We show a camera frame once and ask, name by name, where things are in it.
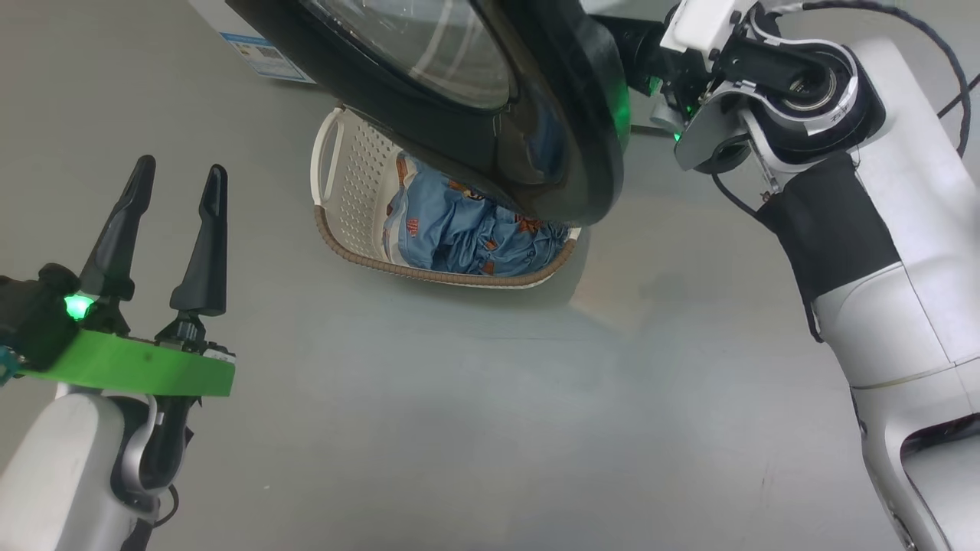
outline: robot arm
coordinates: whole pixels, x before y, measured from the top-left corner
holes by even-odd
[[[894,44],[787,40],[751,5],[688,0],[655,30],[646,69],[684,127],[677,161],[711,173],[778,237],[810,330],[851,387],[868,473],[906,548],[975,549],[976,186]],[[968,120],[968,95],[964,110]],[[968,122],[959,153],[966,136]],[[749,151],[768,184],[758,208],[717,174]]]
[[[170,517],[160,519],[161,496],[169,490],[177,505],[172,483],[192,436],[190,408],[230,391],[234,356],[205,340],[200,321],[224,312],[221,166],[209,172],[198,239],[171,296],[176,320],[153,341],[128,336],[119,303],[133,296],[129,266],[154,170],[150,156],[137,162],[80,276],[48,265],[35,281],[0,277],[0,384],[59,382],[0,477],[0,549],[145,549]]]

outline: cardboard box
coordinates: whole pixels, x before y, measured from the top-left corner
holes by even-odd
[[[271,42],[224,3],[224,0],[188,0],[197,13],[224,38],[256,73],[269,78],[314,83]]]

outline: white laundry basket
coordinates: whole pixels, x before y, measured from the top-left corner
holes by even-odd
[[[462,275],[387,261],[381,234],[388,201],[398,189],[395,158],[402,148],[353,112],[338,107],[323,121],[310,162],[314,216],[323,240],[345,260],[397,276],[471,287],[520,289],[548,280],[571,256],[580,228],[568,232],[558,256],[533,274]]]

